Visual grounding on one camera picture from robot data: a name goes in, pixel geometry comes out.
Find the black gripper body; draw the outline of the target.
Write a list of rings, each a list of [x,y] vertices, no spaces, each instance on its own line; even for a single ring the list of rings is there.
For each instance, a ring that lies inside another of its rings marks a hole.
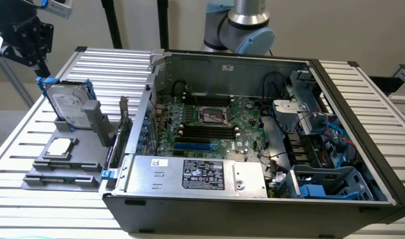
[[[0,0],[0,36],[10,45],[8,59],[32,67],[53,49],[54,26],[38,17],[49,1]]]

